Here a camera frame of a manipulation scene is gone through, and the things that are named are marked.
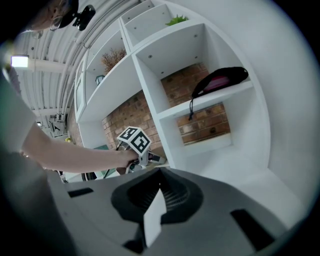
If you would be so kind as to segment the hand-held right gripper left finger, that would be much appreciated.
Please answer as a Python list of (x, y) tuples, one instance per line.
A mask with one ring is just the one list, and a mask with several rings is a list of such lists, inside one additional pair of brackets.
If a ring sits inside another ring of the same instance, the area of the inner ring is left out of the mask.
[(160, 188), (161, 171), (157, 168), (118, 186), (111, 195), (112, 206), (122, 219), (142, 223)]

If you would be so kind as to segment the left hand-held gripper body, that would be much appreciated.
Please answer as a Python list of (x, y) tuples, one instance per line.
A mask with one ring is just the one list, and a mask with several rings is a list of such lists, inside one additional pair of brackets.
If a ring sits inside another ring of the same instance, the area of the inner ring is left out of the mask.
[(151, 139), (140, 127), (128, 126), (117, 140), (117, 151), (122, 148), (125, 151), (133, 150), (138, 154), (138, 159), (130, 162), (125, 171), (120, 171), (120, 174), (134, 173), (152, 165), (163, 165), (167, 161), (165, 157), (150, 150)]

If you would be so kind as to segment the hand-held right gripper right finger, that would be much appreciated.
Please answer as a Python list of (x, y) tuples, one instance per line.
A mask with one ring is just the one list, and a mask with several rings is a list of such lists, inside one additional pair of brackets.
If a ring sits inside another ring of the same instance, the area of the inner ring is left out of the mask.
[(164, 196), (166, 213), (161, 216), (162, 224), (186, 222), (202, 206), (204, 194), (200, 187), (166, 168), (161, 168), (159, 188)]

